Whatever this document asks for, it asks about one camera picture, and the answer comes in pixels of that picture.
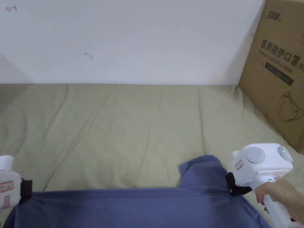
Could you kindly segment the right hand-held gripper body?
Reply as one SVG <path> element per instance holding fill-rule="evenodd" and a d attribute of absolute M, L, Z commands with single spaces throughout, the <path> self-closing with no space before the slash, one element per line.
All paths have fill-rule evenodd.
<path fill-rule="evenodd" d="M 232 152 L 228 189 L 233 186 L 255 189 L 266 182 L 276 182 L 293 169 L 293 159 L 286 147 L 277 143 L 256 143 Z"/>

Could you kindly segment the person's right hand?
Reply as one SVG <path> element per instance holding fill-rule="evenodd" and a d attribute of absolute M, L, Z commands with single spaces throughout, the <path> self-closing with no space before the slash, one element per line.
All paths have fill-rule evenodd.
<path fill-rule="evenodd" d="M 301 194 L 286 179 L 280 179 L 275 183 L 266 182 L 255 189 L 258 203 L 264 204 L 266 195 L 270 195 L 273 201 L 284 205 L 289 215 L 298 223 L 304 224 L 304 195 Z"/>

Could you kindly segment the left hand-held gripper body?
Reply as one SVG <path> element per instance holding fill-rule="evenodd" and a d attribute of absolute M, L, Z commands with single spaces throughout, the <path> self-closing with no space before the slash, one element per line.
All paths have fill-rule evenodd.
<path fill-rule="evenodd" d="M 24 203 L 33 193 L 33 181 L 21 178 L 13 170 L 14 160 L 13 156 L 0 156 L 0 210 Z"/>

